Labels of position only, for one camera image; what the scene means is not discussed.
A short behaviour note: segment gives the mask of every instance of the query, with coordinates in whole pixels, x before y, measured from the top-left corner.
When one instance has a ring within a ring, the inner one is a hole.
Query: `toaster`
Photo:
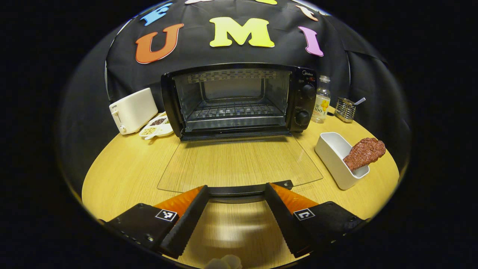
[[[158,113],[151,88],[145,88],[112,103],[109,110],[122,135],[139,131]]]

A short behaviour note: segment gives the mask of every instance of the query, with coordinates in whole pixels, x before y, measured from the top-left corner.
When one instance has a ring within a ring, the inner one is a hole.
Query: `yellow letter m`
[[[211,47],[230,46],[232,40],[228,39],[228,33],[239,45],[244,44],[251,34],[252,38],[249,40],[249,44],[252,46],[274,47],[274,42],[271,41],[267,32],[269,22],[266,20],[251,18],[244,26],[230,17],[212,18],[209,21],[216,26],[214,40],[209,43]]]

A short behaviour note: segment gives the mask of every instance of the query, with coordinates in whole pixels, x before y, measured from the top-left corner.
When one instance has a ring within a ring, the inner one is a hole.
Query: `utensil holder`
[[[335,109],[335,116],[345,123],[351,123],[354,121],[355,102],[350,101],[347,98],[339,97],[337,101],[337,108]]]

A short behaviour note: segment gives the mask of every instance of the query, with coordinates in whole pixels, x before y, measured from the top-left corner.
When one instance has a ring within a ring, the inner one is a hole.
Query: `toaster oven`
[[[308,127],[316,85],[311,69],[230,63],[166,73],[161,94],[183,141],[289,135]]]

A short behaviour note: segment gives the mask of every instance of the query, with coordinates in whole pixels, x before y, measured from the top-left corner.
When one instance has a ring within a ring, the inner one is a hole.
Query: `round wooden table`
[[[314,151],[323,132],[339,133],[351,145],[374,137],[357,122],[344,123],[334,116],[327,116],[322,124],[310,122],[307,130],[294,137],[323,178],[294,186],[292,191],[317,203],[333,201],[361,219],[375,216],[398,185],[399,172],[392,156],[387,151],[369,165],[367,176],[343,191]],[[165,172],[179,145],[179,138],[173,134],[149,141],[138,134],[118,134],[91,165],[83,184],[83,204],[96,218],[109,221],[137,203],[155,205],[178,195],[158,189],[158,175]],[[209,202],[178,261],[202,268],[212,258],[227,254],[238,256],[243,268],[272,268],[297,260],[289,252],[266,201]]]

